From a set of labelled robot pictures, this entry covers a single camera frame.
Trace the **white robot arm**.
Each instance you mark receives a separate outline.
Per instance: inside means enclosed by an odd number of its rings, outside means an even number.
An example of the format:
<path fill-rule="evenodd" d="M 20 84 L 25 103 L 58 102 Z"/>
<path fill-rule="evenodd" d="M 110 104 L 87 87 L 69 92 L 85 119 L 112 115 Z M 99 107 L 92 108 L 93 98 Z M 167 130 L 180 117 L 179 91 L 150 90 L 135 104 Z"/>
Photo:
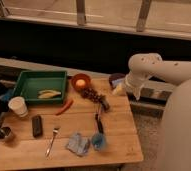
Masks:
<path fill-rule="evenodd" d="M 132 93 L 140 99 L 151 77 L 176 86 L 162 116 L 156 171 L 191 171 L 191 62 L 164 61 L 158 53 L 133 55 L 129 73 L 114 88 L 114 95 Z"/>

